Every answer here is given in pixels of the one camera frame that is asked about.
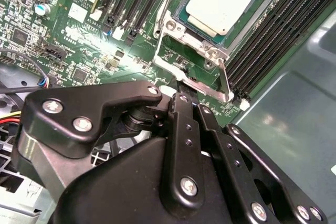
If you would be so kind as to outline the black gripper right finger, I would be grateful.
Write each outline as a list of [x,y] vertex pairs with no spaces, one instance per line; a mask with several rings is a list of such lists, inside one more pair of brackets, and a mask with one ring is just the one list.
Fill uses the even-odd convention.
[[236,124],[199,104],[201,144],[212,157],[233,223],[327,223],[322,209]]

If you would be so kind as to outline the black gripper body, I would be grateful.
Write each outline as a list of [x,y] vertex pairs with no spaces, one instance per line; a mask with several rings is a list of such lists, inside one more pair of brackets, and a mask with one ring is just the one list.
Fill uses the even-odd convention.
[[166,140],[155,137],[76,178],[50,223],[249,223],[224,198],[212,160],[202,156],[205,202],[191,217],[170,214],[159,197]]

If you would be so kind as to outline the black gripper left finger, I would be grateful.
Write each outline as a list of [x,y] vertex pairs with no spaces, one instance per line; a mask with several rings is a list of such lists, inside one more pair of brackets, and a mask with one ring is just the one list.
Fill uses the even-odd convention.
[[172,196],[180,180],[202,186],[198,98],[182,82],[169,96],[147,81],[54,88],[30,93],[24,102],[12,162],[23,175],[47,188],[55,200],[91,170],[95,147],[152,131],[168,138],[163,180]]

